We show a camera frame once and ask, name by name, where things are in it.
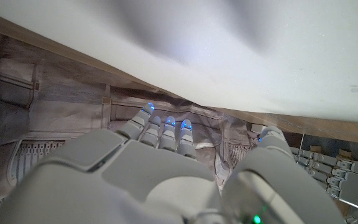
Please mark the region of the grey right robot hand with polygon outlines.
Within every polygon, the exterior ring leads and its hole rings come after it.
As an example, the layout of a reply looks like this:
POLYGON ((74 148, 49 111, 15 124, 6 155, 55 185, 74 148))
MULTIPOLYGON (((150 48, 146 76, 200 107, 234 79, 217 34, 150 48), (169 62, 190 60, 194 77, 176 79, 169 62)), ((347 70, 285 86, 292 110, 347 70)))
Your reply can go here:
POLYGON ((145 105, 116 131, 84 134, 45 156, 0 207, 0 223, 343 223, 293 159, 281 130, 222 188, 196 159, 191 122, 162 123, 145 105))

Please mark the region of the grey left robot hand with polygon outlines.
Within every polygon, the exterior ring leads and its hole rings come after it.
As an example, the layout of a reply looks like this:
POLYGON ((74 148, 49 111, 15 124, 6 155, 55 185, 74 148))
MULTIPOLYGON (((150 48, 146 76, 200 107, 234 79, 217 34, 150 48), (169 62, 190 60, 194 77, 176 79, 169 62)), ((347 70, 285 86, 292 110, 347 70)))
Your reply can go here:
POLYGON ((358 161, 291 148, 295 162, 336 200, 349 205, 346 223, 358 223, 358 161))

